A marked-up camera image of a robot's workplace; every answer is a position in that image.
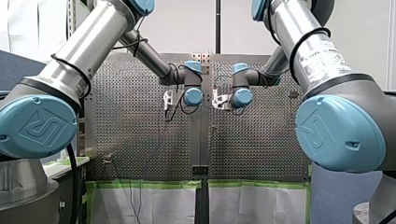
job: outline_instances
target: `white cloth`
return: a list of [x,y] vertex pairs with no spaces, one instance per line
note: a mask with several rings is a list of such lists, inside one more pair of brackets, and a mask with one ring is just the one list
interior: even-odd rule
[[306,189],[209,189],[211,224],[305,224]]
[[[144,224],[194,224],[195,189],[141,189],[139,219]],[[132,189],[136,213],[139,189]],[[137,224],[127,189],[96,189],[92,195],[92,224]]]

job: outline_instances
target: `metal pegboard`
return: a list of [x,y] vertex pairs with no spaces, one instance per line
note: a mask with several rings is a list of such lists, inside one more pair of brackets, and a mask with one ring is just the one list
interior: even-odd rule
[[[219,94],[231,93],[234,63],[262,69],[268,58],[212,55],[211,85],[217,86]],[[287,73],[277,87],[251,89],[254,102],[244,111],[211,109],[209,113],[210,178],[306,181],[309,160],[294,131],[295,113],[303,96],[301,88]],[[297,98],[290,97],[296,92]]]
[[[192,60],[191,54],[163,57],[175,64]],[[86,99],[86,144],[96,153],[89,179],[191,179],[192,117],[177,111],[164,121],[163,94],[170,88],[132,54],[107,57]]]

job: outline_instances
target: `black strap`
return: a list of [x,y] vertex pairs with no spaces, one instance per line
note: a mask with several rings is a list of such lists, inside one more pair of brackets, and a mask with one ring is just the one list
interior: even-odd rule
[[91,85],[91,81],[88,79],[88,77],[81,71],[81,69],[79,69],[77,66],[73,65],[72,63],[68,62],[65,59],[61,59],[56,57],[55,54],[51,54],[50,57],[57,61],[58,63],[64,63],[68,66],[70,66],[71,68],[73,68],[74,70],[76,70],[76,72],[78,72],[78,74],[82,77],[82,79],[84,80],[85,84],[87,84],[88,86],[88,90],[84,93],[82,93],[82,96],[80,96],[80,99],[84,99],[85,97],[87,97],[90,93],[91,93],[91,89],[92,89],[92,85]]
[[49,95],[53,95],[53,96],[56,96],[56,97],[64,100],[74,109],[74,111],[76,113],[81,109],[80,105],[78,103],[76,103],[74,100],[72,100],[70,97],[68,97],[66,94],[52,88],[51,86],[49,86],[45,83],[30,79],[30,78],[23,78],[19,84],[36,88],[38,90],[48,93]]
[[303,101],[305,101],[313,96],[316,96],[316,95],[320,94],[321,92],[326,91],[327,89],[329,89],[333,86],[339,85],[344,82],[354,81],[354,80],[374,81],[372,77],[370,77],[369,75],[365,75],[365,74],[350,74],[350,75],[345,75],[345,76],[341,76],[341,77],[336,77],[336,78],[330,79],[330,80],[318,85],[317,87],[315,87],[312,91],[310,91],[309,93],[306,94]]
[[290,73],[291,73],[291,77],[299,85],[300,85],[300,83],[298,82],[298,79],[294,74],[294,58],[296,57],[297,51],[300,48],[300,46],[305,42],[305,40],[307,40],[309,37],[311,37],[312,35],[323,34],[323,32],[327,33],[328,37],[332,36],[332,32],[329,29],[327,29],[325,27],[316,28],[316,29],[306,33],[305,35],[303,35],[300,38],[300,40],[296,43],[293,50],[291,51],[290,60],[289,60]]

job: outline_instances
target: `metal bracket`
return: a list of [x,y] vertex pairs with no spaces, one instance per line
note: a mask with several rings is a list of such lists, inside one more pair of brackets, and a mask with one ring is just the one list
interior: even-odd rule
[[181,96],[183,95],[183,90],[170,90],[163,94],[163,109],[169,110],[170,105],[177,105]]
[[192,166],[193,175],[208,175],[209,167],[207,165]]
[[233,107],[229,104],[231,95],[224,94],[219,95],[218,90],[213,90],[212,105],[215,109],[220,110],[233,110]]
[[210,74],[210,54],[193,53],[192,58],[202,65],[202,75]]

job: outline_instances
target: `white wall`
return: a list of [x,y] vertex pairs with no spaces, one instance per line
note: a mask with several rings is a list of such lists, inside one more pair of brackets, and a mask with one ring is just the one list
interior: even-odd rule
[[389,26],[393,0],[338,0],[327,27],[332,40],[357,72],[388,86]]
[[[391,1],[336,0],[326,25],[352,68],[374,77],[383,89],[388,85]],[[250,18],[250,2],[223,0],[221,16],[221,53],[272,54],[276,43],[262,23]]]
[[250,1],[221,1],[221,53],[270,55],[276,43],[262,22],[250,16]]
[[[390,27],[394,26],[390,13],[395,4],[392,5],[392,1],[337,0],[327,25],[332,30],[332,40],[350,65],[356,71],[373,76],[383,89],[392,85],[396,89],[396,78],[390,77],[396,57],[389,58],[394,51],[389,45]],[[0,0],[0,41],[9,40],[11,52],[45,61],[64,42],[65,26],[60,24],[65,18],[65,0],[31,0],[26,6],[32,13],[24,13],[24,16],[20,11],[28,10],[27,7],[16,9],[22,2]],[[276,44],[269,32],[261,22],[250,18],[250,1],[221,2],[221,53],[268,55],[274,51]],[[157,0],[156,4],[141,27],[142,35],[156,50],[163,53],[215,51],[215,0]],[[40,30],[26,32],[26,24],[30,23]]]
[[215,0],[157,0],[140,30],[161,53],[214,51]]
[[67,0],[0,0],[0,50],[47,62],[66,41]]

